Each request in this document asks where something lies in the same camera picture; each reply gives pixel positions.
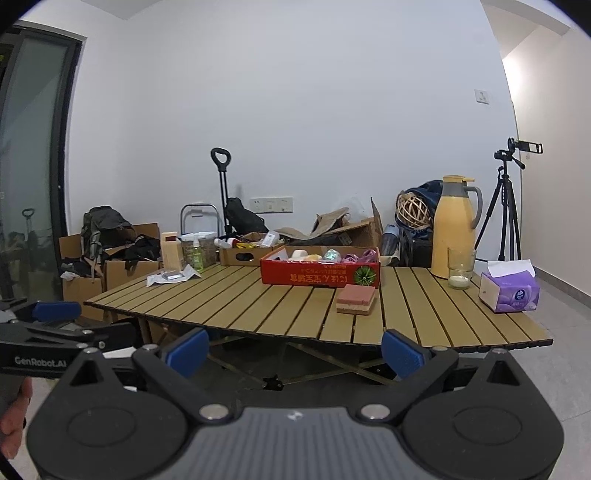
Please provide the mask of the person left hand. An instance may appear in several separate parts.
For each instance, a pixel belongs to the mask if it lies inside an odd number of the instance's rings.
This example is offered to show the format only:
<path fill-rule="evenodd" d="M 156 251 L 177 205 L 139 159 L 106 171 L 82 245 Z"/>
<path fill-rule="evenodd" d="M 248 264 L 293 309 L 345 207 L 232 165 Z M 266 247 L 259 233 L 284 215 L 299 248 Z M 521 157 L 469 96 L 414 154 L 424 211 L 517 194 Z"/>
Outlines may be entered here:
<path fill-rule="evenodd" d="M 26 413 L 33 396 L 33 384 L 26 377 L 20 387 L 18 396 L 1 417 L 1 453 L 9 460 L 18 454 L 22 443 Z"/>

